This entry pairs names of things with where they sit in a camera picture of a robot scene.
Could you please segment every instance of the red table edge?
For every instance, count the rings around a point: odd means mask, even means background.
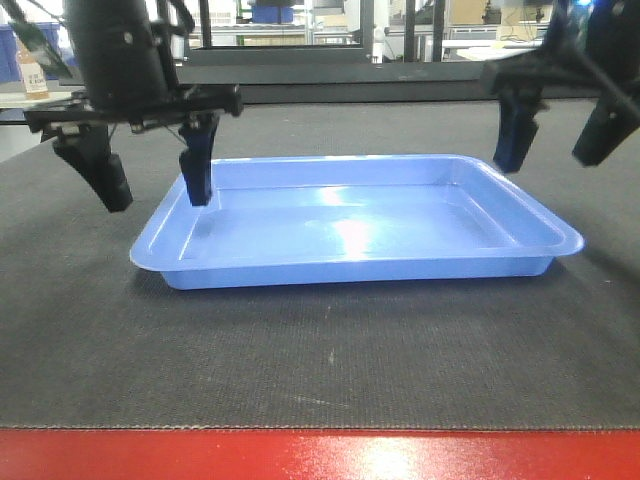
[[[0,478],[638,479],[640,430],[0,429]]]

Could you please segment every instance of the cable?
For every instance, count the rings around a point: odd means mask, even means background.
[[[113,138],[113,134],[116,133],[116,128],[118,128],[118,124],[114,123],[113,127],[111,127],[111,133],[109,133],[109,141]]]
[[[187,34],[193,33],[193,30],[196,28],[196,22],[184,2],[182,0],[169,0],[169,3],[173,5],[173,8],[178,12],[178,16],[180,17]]]
[[[389,40],[384,39],[384,43],[387,45],[387,47],[389,47],[389,51],[391,52],[391,55],[393,55],[393,59],[396,60],[396,52],[393,51],[393,48],[391,48],[391,44],[389,43]]]
[[[169,126],[168,126],[168,125],[163,125],[163,127],[164,127],[164,128],[166,128],[166,129],[167,129],[167,131],[168,131],[171,135],[173,135],[174,137],[176,137],[176,138],[178,139],[178,141],[179,141],[181,144],[183,144],[183,145],[186,145],[186,144],[187,144],[187,142],[185,142],[182,138],[180,138],[180,136],[179,136],[176,132],[174,132],[173,130],[171,130],[171,129],[169,128]]]
[[[0,0],[0,6],[7,11],[9,17],[17,22],[26,22],[24,11],[16,0]]]
[[[39,8],[40,10],[42,10],[44,13],[46,13],[47,15],[49,15],[51,18],[53,18],[54,20],[56,20],[60,25],[62,25],[63,27],[67,27],[64,23],[64,20],[62,19],[62,17],[60,15],[56,15],[55,13],[51,13],[49,10],[47,10],[46,8],[44,8],[42,6],[42,4],[40,2],[37,2],[36,0],[27,0],[27,2],[29,2],[30,4],[36,6],[37,8]]]

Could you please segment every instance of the desk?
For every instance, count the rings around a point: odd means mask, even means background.
[[[593,104],[550,106],[511,178],[587,246],[534,278],[176,291],[128,258],[179,171],[168,132],[116,132],[121,214],[48,143],[1,163],[0,425],[640,427],[640,136],[584,169]],[[497,134],[495,103],[248,107],[214,155],[489,159]]]
[[[521,53],[530,52],[531,48],[492,48],[492,47],[472,47],[456,50],[456,54],[467,60],[474,62],[484,62],[487,60],[500,60],[502,58],[513,57]]]
[[[3,92],[0,93],[0,110],[28,108],[40,103],[54,102],[70,97],[70,92],[49,92],[49,98],[43,98],[42,100],[29,100],[22,92]]]

